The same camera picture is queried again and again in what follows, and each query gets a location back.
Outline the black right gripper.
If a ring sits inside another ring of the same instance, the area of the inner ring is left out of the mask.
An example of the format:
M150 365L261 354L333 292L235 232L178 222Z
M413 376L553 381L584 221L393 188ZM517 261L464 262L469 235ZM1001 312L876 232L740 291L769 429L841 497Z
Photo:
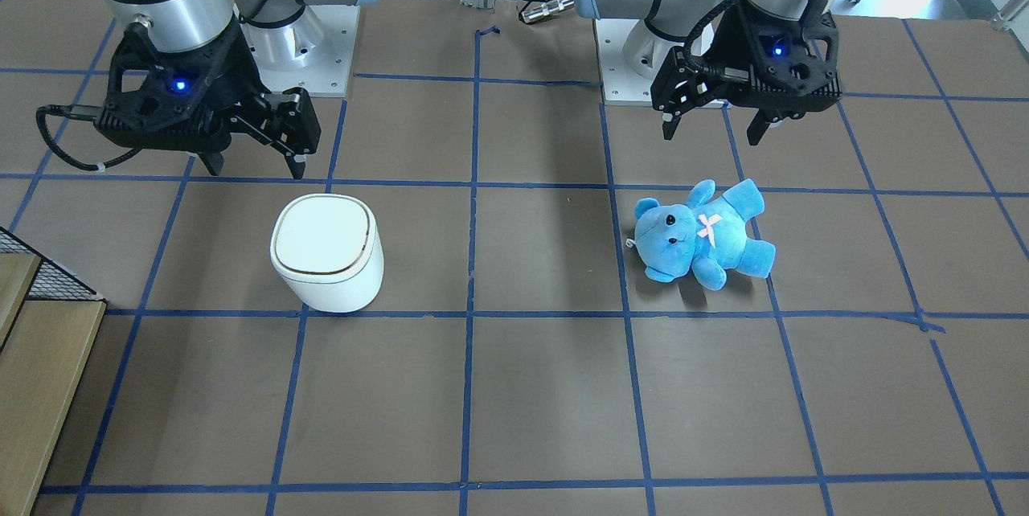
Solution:
M126 149L190 151L213 178L222 173L230 133L241 132L284 157L304 178L321 125L303 87L267 92L237 18L205 46L158 51L150 29L125 28L111 59L96 130Z

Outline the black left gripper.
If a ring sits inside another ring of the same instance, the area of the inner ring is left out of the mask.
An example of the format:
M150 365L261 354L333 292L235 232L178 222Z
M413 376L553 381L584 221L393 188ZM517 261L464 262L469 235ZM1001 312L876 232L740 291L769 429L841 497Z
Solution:
M747 128L757 146L777 117L801 117L829 109L842 97L837 67L838 29L827 0L808 0L799 19L774 18L750 1L725 11L704 61L723 77L699 74L691 51L672 47L651 84L662 135L671 140L684 113L699 107L701 85L739 107L759 109Z

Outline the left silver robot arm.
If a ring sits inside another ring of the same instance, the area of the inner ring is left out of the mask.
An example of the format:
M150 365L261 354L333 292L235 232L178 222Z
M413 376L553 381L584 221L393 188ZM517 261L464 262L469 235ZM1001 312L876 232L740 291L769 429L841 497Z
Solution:
M235 0L244 32L257 41L265 67L287 67L269 57L268 43L301 39L314 6L366 6L375 0ZM748 142L757 145L772 125L829 109L842 97L837 73L833 0L528 0L519 11L533 25L574 10L594 22L629 25L615 41L622 69L648 84L674 136L684 113L713 101L756 110Z

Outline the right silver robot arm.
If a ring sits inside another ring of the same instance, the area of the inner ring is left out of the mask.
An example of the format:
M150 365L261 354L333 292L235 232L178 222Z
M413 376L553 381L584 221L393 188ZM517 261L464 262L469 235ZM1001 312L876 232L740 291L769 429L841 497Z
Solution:
M314 7L376 0L106 0L125 25L98 106L47 105L35 114L48 149L100 173L144 149L196 156L220 175L245 134L282 154L295 179L315 154L321 125L306 85L276 91L262 72L334 64Z

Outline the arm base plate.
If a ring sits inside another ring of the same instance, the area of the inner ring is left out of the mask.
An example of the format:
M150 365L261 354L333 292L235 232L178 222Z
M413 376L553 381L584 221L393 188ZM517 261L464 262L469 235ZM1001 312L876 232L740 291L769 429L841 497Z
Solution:
M276 29L243 25L262 84L274 92L299 87L313 97L346 97L359 6L308 6Z
M604 102L651 107L651 84L675 41L661 39L641 19L595 19L596 57Z

